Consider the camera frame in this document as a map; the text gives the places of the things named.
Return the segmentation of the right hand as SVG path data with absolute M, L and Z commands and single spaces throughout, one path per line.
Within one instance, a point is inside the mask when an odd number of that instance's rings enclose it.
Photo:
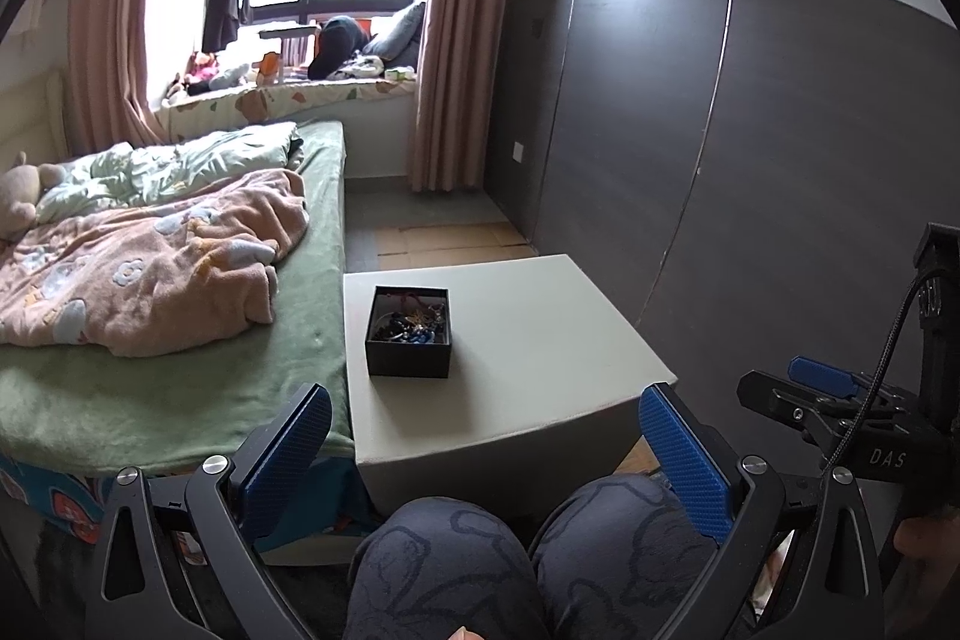
M 958 513 L 907 518 L 896 528 L 893 545 L 908 559 L 957 565 L 960 559 Z

